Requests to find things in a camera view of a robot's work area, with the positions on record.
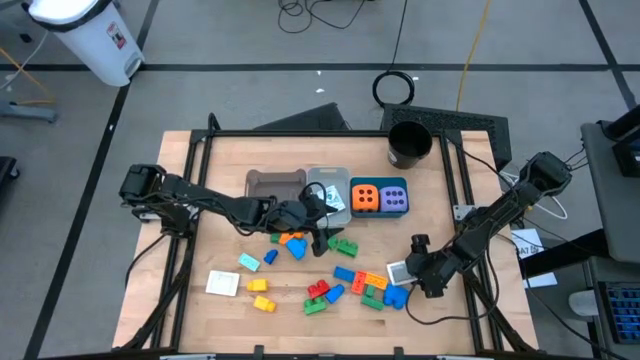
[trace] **gray floor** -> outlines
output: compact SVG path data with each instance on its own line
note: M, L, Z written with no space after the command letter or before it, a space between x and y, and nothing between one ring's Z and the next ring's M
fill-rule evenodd
M123 17L137 35L151 1L122 3ZM633 25L638 3L589 3L618 62L640 63ZM357 5L334 1L317 11L344 23ZM464 63L482 8L483 2L474 0L410 0L397 62ZM307 32L290 35L276 25L276 0L161 0L143 50L149 64L385 63L393 53L400 14L399 1L368 2L347 30L314 23ZM0 17L25 24L36 39L42 32L19 9ZM290 27L302 21L283 20ZM0 34L0 46L18 59L34 47L15 34ZM579 3L568 0L495 0L474 62L606 64ZM79 60L51 37L34 63ZM223 128L253 128L331 101L354 128L379 126L382 111L370 93L379 71L316 70L322 66L308 71L145 71L134 78L41 356L109 349L139 229L119 207L116 194L130 164L156 160L164 131L204 127L210 111ZM8 74L0 73L1 79ZM409 74L419 78L414 105L455 108L459 72ZM18 158L22 169L0 212L0 348L6 359L24 353L118 92L89 72L34 75L55 92L60 119L55 125L0 120L0 154ZM633 92L640 92L640 74L624 77ZM581 123L615 119L627 110L611 71L471 72L466 84L463 111L509 118L515 166L541 150L568 157L580 148ZM406 91L394 80L381 87L388 101L401 100ZM23 100L40 93L20 78L2 97ZM600 227L587 168L575 175L560 200L569 220L537 211L531 219L569 238ZM566 289L581 286L580 269L558 276L564 290L541 294L570 318ZM543 309L531 305L543 349L590 354ZM584 323L571 324L585 332Z

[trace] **green lego brick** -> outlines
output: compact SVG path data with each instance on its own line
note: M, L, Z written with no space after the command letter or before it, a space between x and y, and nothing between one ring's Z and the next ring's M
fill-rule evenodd
M376 292L376 287L373 285L367 285L367 290L364 292L364 296L373 297Z
M362 303L376 310L384 309L384 303L382 303L382 301L370 298L368 296L362 297Z
M358 244L342 239L338 243L338 252L350 257L356 257L358 255Z
M305 315L311 315L327 309L327 303L322 297L317 297L314 300L307 299L304 302Z
M338 247L338 238L335 236L330 237L327 242L329 243L329 249L331 250L335 250Z

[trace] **wooden table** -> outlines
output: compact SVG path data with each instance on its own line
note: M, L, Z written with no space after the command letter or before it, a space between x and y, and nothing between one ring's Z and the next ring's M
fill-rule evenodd
M493 164L491 148L484 132L463 133L465 149ZM166 132L158 164L168 172L182 174L189 132ZM252 273L238 264L246 252L258 259L274 247L266 234L239 236L224 217L203 213L191 273L184 315L181 352L251 353L256 344L267 353L390 354L402 346L407 354L473 354L468 321L445 321L434 326L413 322L405 311L390 307L379 312L360 304L360 296L347 291L336 304L322 313L305 316L302 303L307 286L325 279L331 286L336 265L386 276L386 264L404 259L410 236L427 233L431 248L437 249L454 234L449 197L437 139L431 154L410 170L398 170L386 160L386 138L353 137L216 137L213 141L207 187L230 196L242 196L250 169L266 172L294 171L313 166L344 166L351 176L403 176L409 184L411 210L400 219L353 219L345 237L359 243L356 259L327 252L316 258L310 249L302 261L295 261L284 247L275 245L280 255L274 265L263 264ZM458 174L455 151L450 146L454 172ZM191 179L196 182L199 162ZM468 159L471 184L477 204L490 204L500 195L498 179L484 165ZM462 187L458 182L461 203ZM137 252L159 232L158 222L142 225ZM510 236L507 228L502 234ZM131 273L114 346L122 345L158 301L166 263L168 241L145 256ZM491 257L500 281L499 307L525 341L537 348L527 298L513 245L495 237ZM205 293L209 271L240 273L236 297ZM266 278L266 296L277 303L275 313L265 313L252 304L255 293L246 284ZM467 315L461 277L456 275L439 299L426 299L419 291L410 299L414 314L423 320L445 315ZM484 308L478 303L479 313ZM168 344L173 309L167 312L163 344ZM486 348L491 348L486 319L481 323Z

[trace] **blue tray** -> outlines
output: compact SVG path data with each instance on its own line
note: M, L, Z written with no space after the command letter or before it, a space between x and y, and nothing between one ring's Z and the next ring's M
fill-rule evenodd
M401 188L404 189L404 191L407 194L407 211L406 212L375 212L375 213L370 213L370 212L358 212L358 211L353 211L353 209L351 209L351 215L353 217L356 218L380 218L380 219L393 219L393 218L399 218L403 215L405 215L406 213L409 212L410 206L409 206L409 189L407 188L407 180L405 180L403 177L352 177L351 178L351 188L353 188L356 185L373 185L376 188L378 188L378 190L387 187L387 186L400 186ZM351 188L349 189L349 199L351 200L350 203L353 204L353 199L351 199Z

